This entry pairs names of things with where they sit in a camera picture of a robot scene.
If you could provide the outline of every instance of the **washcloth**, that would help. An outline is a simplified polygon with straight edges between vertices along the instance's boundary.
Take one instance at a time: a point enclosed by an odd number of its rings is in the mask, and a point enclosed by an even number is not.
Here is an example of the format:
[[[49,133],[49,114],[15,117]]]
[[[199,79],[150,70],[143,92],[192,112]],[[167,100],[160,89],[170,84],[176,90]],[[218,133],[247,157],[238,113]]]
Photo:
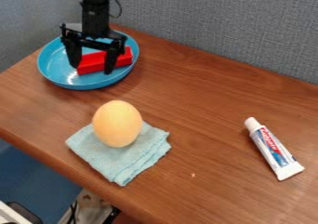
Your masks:
[[[92,125],[88,125],[66,141],[66,144],[111,182],[126,186],[168,152],[171,146],[167,136],[168,132],[143,122],[134,143],[123,148],[112,148],[102,143]]]

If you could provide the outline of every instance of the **gray wall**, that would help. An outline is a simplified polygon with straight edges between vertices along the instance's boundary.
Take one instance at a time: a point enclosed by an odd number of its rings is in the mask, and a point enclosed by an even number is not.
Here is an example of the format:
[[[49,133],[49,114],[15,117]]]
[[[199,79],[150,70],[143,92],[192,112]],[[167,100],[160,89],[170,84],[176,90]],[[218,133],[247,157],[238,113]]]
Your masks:
[[[318,0],[120,0],[114,22],[318,84]],[[79,0],[0,0],[0,71],[80,19]]]
[[[120,2],[120,24],[318,84],[318,0]]]
[[[0,72],[80,20],[79,0],[0,0]]]

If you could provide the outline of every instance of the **wooden table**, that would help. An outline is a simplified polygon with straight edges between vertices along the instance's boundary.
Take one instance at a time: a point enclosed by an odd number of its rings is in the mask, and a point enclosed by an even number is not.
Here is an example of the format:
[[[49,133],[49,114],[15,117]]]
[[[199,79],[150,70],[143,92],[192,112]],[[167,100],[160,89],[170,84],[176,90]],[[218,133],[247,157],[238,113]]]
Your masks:
[[[40,50],[0,74],[1,138],[144,223],[317,223],[318,86],[115,28],[140,46],[116,85],[94,91],[52,85],[37,71]],[[64,145],[112,99],[127,100],[170,132],[172,146],[126,188]],[[282,182],[249,138],[250,116],[306,168]]]

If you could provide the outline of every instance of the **toothpaste cap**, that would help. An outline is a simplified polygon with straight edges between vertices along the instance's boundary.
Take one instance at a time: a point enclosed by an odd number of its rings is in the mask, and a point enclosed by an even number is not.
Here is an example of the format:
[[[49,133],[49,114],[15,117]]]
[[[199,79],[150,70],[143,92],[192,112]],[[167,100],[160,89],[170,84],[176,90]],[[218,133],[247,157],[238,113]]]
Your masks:
[[[249,131],[253,132],[261,126],[261,124],[254,117],[250,117],[245,121],[245,126]]]

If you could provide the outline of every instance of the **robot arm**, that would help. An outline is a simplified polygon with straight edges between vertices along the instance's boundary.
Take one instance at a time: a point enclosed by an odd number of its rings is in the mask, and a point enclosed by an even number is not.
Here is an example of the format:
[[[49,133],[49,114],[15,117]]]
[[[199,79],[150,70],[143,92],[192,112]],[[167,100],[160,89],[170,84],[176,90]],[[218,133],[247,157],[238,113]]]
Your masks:
[[[124,54],[127,37],[110,28],[110,0],[83,0],[82,25],[62,24],[62,42],[66,47],[70,64],[78,68],[82,60],[82,47],[107,51],[104,73],[114,70],[118,56]],[[110,44],[96,39],[112,39]]]

